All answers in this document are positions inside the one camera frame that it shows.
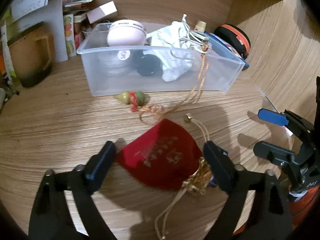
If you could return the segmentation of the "red velvet pouch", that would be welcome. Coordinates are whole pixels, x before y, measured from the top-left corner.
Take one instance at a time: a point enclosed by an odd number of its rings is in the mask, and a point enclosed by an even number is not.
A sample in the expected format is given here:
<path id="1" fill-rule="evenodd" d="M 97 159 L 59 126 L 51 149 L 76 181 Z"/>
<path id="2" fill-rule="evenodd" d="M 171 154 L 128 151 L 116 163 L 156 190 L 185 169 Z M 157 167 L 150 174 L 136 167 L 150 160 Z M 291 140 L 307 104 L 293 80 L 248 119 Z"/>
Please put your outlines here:
<path id="1" fill-rule="evenodd" d="M 163 119 L 117 153 L 116 162 L 146 186 L 177 191 L 197 171 L 201 157 L 193 137 Z"/>

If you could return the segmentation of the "white drawstring bag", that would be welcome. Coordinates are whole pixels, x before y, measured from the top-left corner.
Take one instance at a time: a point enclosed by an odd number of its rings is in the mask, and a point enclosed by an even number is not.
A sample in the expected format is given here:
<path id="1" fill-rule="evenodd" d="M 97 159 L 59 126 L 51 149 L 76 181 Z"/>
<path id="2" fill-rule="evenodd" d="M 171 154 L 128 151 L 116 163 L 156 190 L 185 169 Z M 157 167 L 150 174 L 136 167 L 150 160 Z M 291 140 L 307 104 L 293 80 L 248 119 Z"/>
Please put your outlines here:
<path id="1" fill-rule="evenodd" d="M 165 82 L 177 80 L 192 67 L 194 55 L 206 55 L 210 49 L 208 37 L 191 30 L 187 14 L 180 21 L 160 28 L 146 35 L 152 52 L 162 62 L 162 79 Z"/>

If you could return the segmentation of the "green gourd charm with cord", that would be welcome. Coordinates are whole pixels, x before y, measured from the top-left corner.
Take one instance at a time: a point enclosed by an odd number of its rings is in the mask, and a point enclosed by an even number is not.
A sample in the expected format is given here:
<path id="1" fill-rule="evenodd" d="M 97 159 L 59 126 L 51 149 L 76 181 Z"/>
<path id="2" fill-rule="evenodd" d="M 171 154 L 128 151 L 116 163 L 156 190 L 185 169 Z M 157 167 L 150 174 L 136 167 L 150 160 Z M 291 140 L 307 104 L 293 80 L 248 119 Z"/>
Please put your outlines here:
<path id="1" fill-rule="evenodd" d="M 209 60 L 206 56 L 206 54 L 209 52 L 209 45 L 204 44 L 200 46 L 200 52 L 201 65 L 197 74 L 196 84 L 188 92 L 187 96 L 181 102 L 175 104 L 173 107 L 165 108 L 160 104 L 146 103 L 145 94 L 141 91 L 124 91 L 118 95 L 115 95 L 114 98 L 126 105 L 130 105 L 131 112 L 138 112 L 139 119 L 142 123 L 145 123 L 145 121 L 143 120 L 143 115 L 145 113 L 154 115 L 157 118 L 157 121 L 160 121 L 166 118 L 169 114 L 179 110 L 180 108 L 198 102 L 202 96 L 204 83 L 206 81 L 207 73 L 209 70 Z"/>

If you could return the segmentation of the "pink round case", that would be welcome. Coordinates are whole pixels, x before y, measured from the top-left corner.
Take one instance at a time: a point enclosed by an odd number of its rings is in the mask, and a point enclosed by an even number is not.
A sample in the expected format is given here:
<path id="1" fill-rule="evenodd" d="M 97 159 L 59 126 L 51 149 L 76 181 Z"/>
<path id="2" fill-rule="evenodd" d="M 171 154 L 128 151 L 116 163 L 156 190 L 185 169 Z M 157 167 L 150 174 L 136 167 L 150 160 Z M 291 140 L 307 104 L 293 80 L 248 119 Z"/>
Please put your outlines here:
<path id="1" fill-rule="evenodd" d="M 145 41 L 146 29 L 138 21 L 118 20 L 109 27 L 107 43 L 110 47 L 143 46 Z"/>

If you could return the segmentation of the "orange black round case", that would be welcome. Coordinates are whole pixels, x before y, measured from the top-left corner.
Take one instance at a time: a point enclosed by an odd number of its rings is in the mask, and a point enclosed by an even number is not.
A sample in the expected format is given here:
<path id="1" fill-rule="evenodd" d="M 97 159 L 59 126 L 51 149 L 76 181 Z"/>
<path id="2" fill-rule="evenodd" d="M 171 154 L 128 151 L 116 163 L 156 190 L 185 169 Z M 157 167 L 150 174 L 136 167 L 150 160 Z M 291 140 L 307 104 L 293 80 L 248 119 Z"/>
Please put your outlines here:
<path id="1" fill-rule="evenodd" d="M 247 34 L 232 24 L 223 24 L 214 30 L 214 34 L 230 44 L 243 59 L 246 59 L 251 49 Z"/>

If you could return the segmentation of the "blue colourful pouch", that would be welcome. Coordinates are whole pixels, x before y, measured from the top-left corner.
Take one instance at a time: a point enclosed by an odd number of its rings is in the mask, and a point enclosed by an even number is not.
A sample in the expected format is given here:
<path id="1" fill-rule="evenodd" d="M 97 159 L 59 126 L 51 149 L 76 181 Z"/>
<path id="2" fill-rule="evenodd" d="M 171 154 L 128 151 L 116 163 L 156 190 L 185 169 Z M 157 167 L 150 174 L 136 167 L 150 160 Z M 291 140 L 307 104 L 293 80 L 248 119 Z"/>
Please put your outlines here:
<path id="1" fill-rule="evenodd" d="M 220 37 L 216 36 L 213 33 L 209 33 L 207 31 L 205 31 L 204 33 L 207 36 L 209 36 L 210 38 L 212 38 L 214 41 L 219 42 L 220 44 L 222 44 L 231 53 L 233 53 L 233 55 L 235 55 L 236 57 L 240 58 L 245 63 L 243 71 L 246 70 L 249 67 L 249 64 L 242 58 L 242 56 L 238 53 L 238 51 L 232 45 L 230 45 L 228 42 L 224 41 L 223 39 L 221 39 Z"/>

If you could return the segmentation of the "cream lotion bottle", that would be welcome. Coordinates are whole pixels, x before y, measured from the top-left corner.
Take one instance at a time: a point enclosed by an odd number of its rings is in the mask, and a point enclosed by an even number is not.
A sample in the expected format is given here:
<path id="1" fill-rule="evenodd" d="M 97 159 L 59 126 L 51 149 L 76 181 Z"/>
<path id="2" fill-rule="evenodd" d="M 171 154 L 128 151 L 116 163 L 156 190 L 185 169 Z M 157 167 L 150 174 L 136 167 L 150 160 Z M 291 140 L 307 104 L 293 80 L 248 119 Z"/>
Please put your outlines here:
<path id="1" fill-rule="evenodd" d="M 206 22 L 197 21 L 197 23 L 196 23 L 196 25 L 194 27 L 194 30 L 204 33 L 205 30 L 206 30 L 206 25 L 207 25 Z"/>

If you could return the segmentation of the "tall yellow green bottle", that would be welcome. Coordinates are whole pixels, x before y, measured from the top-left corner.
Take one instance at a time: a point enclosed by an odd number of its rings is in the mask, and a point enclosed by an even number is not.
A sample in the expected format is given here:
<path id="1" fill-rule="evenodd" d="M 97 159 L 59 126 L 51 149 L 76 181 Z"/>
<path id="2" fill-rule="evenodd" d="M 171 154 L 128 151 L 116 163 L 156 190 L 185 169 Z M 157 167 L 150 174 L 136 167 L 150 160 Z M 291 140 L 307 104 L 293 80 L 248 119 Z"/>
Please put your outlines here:
<path id="1" fill-rule="evenodd" d="M 12 81 L 16 78 L 16 74 L 14 71 L 14 67 L 11 60 L 10 50 L 8 46 L 8 37 L 7 37 L 7 25 L 6 21 L 4 21 L 1 26 L 1 43 L 2 43 L 2 51 L 4 58 L 4 65 L 7 72 L 8 79 Z"/>

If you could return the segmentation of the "clear plastic storage bin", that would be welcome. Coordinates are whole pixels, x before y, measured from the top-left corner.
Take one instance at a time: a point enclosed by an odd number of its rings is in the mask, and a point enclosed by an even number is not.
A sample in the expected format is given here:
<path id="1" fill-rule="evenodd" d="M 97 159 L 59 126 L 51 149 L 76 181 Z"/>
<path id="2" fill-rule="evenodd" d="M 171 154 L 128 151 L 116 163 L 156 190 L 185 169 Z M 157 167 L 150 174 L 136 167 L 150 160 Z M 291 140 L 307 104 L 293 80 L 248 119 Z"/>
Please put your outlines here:
<path id="1" fill-rule="evenodd" d="M 209 38 L 207 64 L 201 53 L 172 47 L 117 46 L 107 43 L 110 24 L 97 25 L 77 50 L 93 96 L 124 91 L 191 90 L 204 80 L 203 90 L 227 92 L 246 66 L 214 37 Z"/>

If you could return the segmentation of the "brown ceramic mug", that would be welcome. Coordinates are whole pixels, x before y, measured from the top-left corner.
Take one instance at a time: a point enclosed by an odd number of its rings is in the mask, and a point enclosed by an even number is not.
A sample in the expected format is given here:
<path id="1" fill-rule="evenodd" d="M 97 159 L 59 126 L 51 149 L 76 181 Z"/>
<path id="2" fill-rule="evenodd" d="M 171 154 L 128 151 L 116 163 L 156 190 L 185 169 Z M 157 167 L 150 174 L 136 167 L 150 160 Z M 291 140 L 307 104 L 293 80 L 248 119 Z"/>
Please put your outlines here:
<path id="1" fill-rule="evenodd" d="M 15 74 L 24 88 L 34 87 L 50 73 L 55 59 L 54 37 L 44 22 L 8 41 Z"/>

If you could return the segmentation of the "fruit pattern box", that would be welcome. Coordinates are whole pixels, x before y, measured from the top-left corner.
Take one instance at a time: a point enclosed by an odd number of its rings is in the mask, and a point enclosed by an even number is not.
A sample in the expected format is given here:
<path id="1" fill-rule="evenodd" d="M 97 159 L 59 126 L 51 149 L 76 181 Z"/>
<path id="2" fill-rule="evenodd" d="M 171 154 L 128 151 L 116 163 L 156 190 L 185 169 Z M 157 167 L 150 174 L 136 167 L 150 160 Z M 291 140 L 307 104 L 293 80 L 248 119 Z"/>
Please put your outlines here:
<path id="1" fill-rule="evenodd" d="M 76 55 L 73 14 L 68 14 L 63 16 L 63 26 L 64 26 L 64 32 L 65 32 L 67 56 L 68 58 L 71 58 Z"/>

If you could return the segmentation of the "small white cardboard box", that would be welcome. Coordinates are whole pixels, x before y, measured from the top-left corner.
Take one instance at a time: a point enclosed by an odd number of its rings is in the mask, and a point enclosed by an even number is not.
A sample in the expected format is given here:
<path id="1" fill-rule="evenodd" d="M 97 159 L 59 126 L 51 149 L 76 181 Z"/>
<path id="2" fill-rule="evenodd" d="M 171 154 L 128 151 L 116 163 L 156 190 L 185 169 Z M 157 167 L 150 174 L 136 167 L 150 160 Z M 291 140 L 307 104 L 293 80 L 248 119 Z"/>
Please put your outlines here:
<path id="1" fill-rule="evenodd" d="M 105 3 L 87 13 L 90 24 L 97 23 L 101 20 L 112 20 L 118 16 L 118 11 L 114 1 Z"/>

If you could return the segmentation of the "stack of booklets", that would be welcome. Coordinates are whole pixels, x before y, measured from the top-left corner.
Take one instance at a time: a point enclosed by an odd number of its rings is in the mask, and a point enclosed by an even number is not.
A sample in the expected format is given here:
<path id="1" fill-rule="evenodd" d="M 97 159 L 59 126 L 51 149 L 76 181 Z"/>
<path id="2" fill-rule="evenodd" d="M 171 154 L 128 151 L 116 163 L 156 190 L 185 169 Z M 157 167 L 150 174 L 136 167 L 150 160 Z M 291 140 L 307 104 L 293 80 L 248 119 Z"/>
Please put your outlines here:
<path id="1" fill-rule="evenodd" d="M 89 5 L 94 0 L 72 0 L 70 2 L 66 2 L 62 6 L 63 12 L 70 11 L 79 11 L 79 10 L 88 10 Z"/>

